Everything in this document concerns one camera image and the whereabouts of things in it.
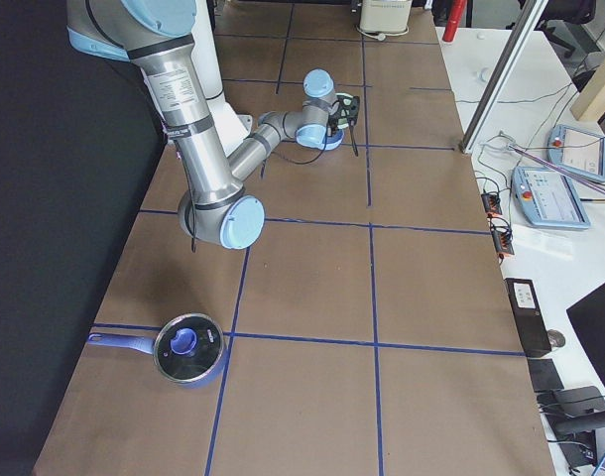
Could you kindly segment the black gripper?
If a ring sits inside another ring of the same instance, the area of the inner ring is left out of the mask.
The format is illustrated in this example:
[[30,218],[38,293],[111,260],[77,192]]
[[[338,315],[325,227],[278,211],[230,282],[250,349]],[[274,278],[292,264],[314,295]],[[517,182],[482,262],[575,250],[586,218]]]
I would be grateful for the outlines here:
[[340,129],[339,127],[332,121],[328,121],[326,125],[326,137],[327,138],[335,138],[339,135]]

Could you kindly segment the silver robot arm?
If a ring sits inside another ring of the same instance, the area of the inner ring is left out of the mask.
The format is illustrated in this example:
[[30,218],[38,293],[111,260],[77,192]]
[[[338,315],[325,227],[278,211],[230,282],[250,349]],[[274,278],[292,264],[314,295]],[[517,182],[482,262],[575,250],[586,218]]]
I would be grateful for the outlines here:
[[81,53],[136,65],[144,74],[155,110],[175,143],[188,190],[179,206],[181,226],[193,239],[226,249],[245,249],[260,236],[265,211],[246,193],[244,181],[279,144],[293,139],[320,152],[343,139],[340,102],[331,76],[310,71],[299,111],[262,115],[255,131],[225,152],[199,75],[218,71],[213,52],[194,53],[196,26],[209,24],[201,1],[69,1],[67,30]]

